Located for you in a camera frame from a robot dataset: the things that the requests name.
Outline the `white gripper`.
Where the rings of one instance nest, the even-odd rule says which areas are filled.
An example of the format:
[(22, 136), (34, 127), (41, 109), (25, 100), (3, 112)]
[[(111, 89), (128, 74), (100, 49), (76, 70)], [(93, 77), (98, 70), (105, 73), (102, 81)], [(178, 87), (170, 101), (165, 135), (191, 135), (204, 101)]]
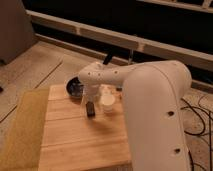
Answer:
[(99, 97), (96, 97), (99, 93), (99, 85), (85, 85), (83, 88), (83, 97), (81, 99), (81, 110), (85, 117), (87, 117), (87, 110), (86, 110), (86, 100), (93, 100), (93, 104), (95, 110), (101, 110)]

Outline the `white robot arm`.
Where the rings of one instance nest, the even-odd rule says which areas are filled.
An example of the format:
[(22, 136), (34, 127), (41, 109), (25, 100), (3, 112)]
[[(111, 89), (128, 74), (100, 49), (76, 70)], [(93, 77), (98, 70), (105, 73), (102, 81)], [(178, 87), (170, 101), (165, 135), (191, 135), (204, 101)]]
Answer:
[(155, 61), (107, 69), (94, 62), (78, 78), (88, 97), (95, 85), (122, 88), (133, 171), (190, 171), (180, 102), (192, 78), (183, 63)]

